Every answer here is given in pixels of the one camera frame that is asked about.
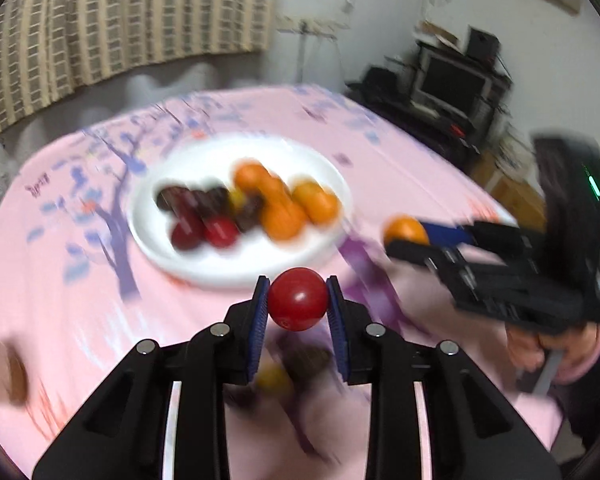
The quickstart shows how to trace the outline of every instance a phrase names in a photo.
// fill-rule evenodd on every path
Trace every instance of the speaker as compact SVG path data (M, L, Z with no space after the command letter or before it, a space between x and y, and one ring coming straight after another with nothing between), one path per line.
M465 53L467 57L492 70L499 50L500 41L498 38L493 34L472 27L469 33L469 45L467 45Z

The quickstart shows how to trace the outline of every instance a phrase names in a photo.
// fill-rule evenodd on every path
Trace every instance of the orange cherry tomato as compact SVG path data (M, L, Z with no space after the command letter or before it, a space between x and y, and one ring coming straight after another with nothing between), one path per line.
M291 199L267 202L260 215L264 232L275 242L295 238L301 233L306 222L304 210Z
M261 178L257 188L268 202L286 200L289 196L288 187L277 175L269 175L268 177Z
M258 189L258 184L264 178L269 178L269 171L257 160L243 160L234 171L235 187L243 192Z
M324 190L315 180L306 178L296 182L291 190L291 198L293 198L300 205L304 204L311 199L316 193L322 193Z
M398 216L392 219L385 226L383 233L382 238L385 245L396 238L429 245L429 235L422 224L411 216Z
M340 200L331 191L313 192L302 204L309 220L319 226L333 222L340 213Z

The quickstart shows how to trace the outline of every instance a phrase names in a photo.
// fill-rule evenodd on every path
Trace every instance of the person's hand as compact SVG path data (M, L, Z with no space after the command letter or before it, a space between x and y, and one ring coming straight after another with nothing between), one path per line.
M592 356L598 341L598 326L587 323L557 336L534 334L507 326L507 351L516 368L534 372L544 364L544 350L564 350L558 371L577 367Z

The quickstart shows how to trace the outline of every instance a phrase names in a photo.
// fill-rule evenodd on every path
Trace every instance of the red cherry tomato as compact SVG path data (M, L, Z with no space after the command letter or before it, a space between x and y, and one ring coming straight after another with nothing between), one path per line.
M320 274L297 267L280 274L269 287L271 319L292 332L307 330L327 312L329 292Z
M179 251L190 251L204 240L202 220L192 214L178 212L178 222L171 232L171 245Z
M235 244L240 231L226 216L216 216L205 222L205 238L213 247L225 249Z

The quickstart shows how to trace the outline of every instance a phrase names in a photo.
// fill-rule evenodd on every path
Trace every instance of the pink tablecloth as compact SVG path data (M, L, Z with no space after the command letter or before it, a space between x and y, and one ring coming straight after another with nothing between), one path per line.
M65 136L14 180L0 206L0 338L24 355L32 397L25 410L0 406L0 443L24 473L31 475L49 442L138 340L188 340L249 297L169 278L140 253L123 215L148 165L183 143L238 131L293 138L338 166L356 205L348 242L368 248L402 311L433 334L402 326L405 337L458 341L549 446L559 412L549 400L512 392L502 327L458 314L433 276L386 262L376 250L381 225L394 214L455 222L506 213L439 156L349 100L313 86L257 88L191 94ZM337 274L357 300L373 295L339 254L317 270ZM322 458L302 452L284 413L263 410L228 412L233 478L363 477L368 399L360 391L325 387L304 407L303 430Z

